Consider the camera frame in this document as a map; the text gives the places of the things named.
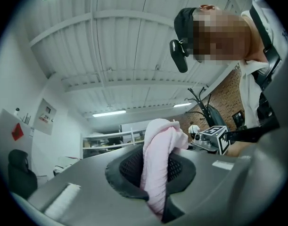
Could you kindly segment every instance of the brick wall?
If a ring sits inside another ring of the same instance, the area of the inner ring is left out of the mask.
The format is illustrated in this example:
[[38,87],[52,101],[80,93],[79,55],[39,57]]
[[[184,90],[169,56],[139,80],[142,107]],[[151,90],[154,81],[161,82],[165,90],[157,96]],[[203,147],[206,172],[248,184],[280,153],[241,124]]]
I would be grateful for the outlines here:
[[[244,109],[242,106],[239,91],[240,75],[241,75],[240,70],[232,71],[224,79],[224,81],[220,85],[218,85],[211,93],[212,96],[210,100],[210,105],[212,105],[219,111],[220,115],[222,116],[222,118],[224,119],[224,121],[227,123],[228,127],[231,130],[236,129],[236,125],[234,123],[232,115],[240,110],[244,115]],[[207,96],[203,100],[203,103],[205,105],[207,104],[208,98],[209,96]],[[199,108],[198,105],[196,105],[189,111],[201,112],[201,109]],[[185,113],[183,115],[170,117],[168,118],[168,120],[172,121],[173,119],[175,119],[176,121],[179,121],[181,129],[185,133],[188,133],[188,128],[190,126],[191,121],[193,121],[194,124],[198,125],[201,130],[205,130],[209,127],[206,120],[200,120],[201,118],[203,118],[203,116],[198,113]]]

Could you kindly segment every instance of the black strap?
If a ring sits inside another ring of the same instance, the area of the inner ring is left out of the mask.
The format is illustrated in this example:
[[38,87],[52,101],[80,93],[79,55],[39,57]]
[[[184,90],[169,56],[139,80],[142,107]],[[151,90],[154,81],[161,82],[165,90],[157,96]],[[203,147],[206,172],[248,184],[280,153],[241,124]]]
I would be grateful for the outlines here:
[[256,9],[254,8],[254,6],[251,7],[249,13],[250,13],[250,15],[254,21],[254,24],[256,25],[257,30],[260,34],[260,37],[262,39],[262,42],[263,42],[263,45],[265,48],[264,50],[268,50],[272,46],[272,41],[271,41],[270,37],[268,36],[268,33],[265,30],[263,23],[262,23],[259,15],[258,15]]
[[278,63],[280,62],[280,56],[277,52],[277,50],[275,49],[275,47],[272,45],[272,41],[270,39],[270,37],[268,36],[268,33],[266,31],[266,29],[263,26],[263,23],[256,11],[256,9],[254,8],[254,6],[251,7],[250,11],[249,11],[254,24],[257,27],[257,30],[260,34],[261,40],[263,42],[264,45],[264,50],[263,53],[270,65],[270,69],[265,73],[262,74],[259,71],[255,71],[252,73],[256,83],[260,86],[260,88],[263,90],[265,90],[265,88],[268,86],[268,84],[271,82],[272,80],[272,73],[275,70],[275,68],[277,67]]

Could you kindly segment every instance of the black headband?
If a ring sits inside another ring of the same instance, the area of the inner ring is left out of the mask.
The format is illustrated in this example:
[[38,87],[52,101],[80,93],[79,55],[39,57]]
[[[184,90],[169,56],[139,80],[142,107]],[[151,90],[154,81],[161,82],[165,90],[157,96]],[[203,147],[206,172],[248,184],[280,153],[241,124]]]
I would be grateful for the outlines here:
[[174,29],[178,40],[184,40],[184,50],[193,49],[193,11],[196,8],[183,8],[174,19]]

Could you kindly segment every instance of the white wall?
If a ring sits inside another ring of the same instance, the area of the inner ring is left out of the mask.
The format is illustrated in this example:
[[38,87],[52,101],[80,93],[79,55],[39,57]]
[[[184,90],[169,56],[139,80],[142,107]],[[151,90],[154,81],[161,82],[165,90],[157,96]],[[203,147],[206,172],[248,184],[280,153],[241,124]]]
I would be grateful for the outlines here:
[[56,75],[47,79],[41,71],[18,18],[0,44],[0,112],[4,108],[13,113],[19,107],[20,115],[32,116],[32,125],[42,98],[57,112],[51,135],[34,132],[32,170],[52,178],[58,157],[82,157],[81,135],[90,134],[91,128],[65,100],[60,79]]

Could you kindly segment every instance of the white shelf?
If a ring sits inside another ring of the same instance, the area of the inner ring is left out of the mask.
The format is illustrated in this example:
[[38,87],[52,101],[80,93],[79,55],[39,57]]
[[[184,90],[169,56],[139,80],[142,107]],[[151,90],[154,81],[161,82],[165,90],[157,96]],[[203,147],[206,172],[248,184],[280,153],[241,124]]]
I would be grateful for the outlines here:
[[[142,130],[135,130],[133,131],[134,134],[140,133],[141,131],[145,131],[146,129]],[[115,137],[122,137],[122,136],[127,136],[131,135],[131,131],[124,131],[124,132],[118,132],[118,133],[112,133],[112,134],[104,134],[104,135],[96,135],[96,136],[86,136],[85,138],[93,138],[93,139],[107,139],[107,138],[115,138]]]
[[[136,141],[134,142],[135,144],[143,143],[144,140],[142,141]],[[83,147],[84,150],[97,150],[97,149],[109,149],[109,148],[116,148],[116,147],[121,147],[121,146],[126,146],[126,145],[133,145],[133,142],[130,143],[124,143],[124,144],[118,144],[118,145],[106,145],[106,146],[96,146],[96,147]]]

